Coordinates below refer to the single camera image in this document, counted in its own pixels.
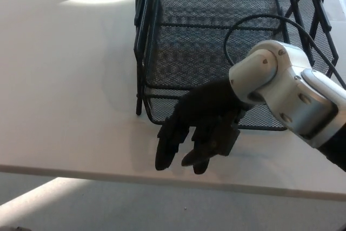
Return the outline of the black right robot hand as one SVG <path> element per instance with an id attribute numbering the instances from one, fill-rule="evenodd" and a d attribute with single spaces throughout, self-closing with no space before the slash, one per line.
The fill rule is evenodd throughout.
<path id="1" fill-rule="evenodd" d="M 251 108 L 236 96 L 228 78 L 191 90 L 178 101 L 157 134 L 155 169 L 170 167 L 190 127 L 195 127 L 191 138 L 194 147 L 181 165 L 191 166 L 197 175 L 204 174 L 212 157 L 230 154 L 240 134 L 239 121 Z"/>

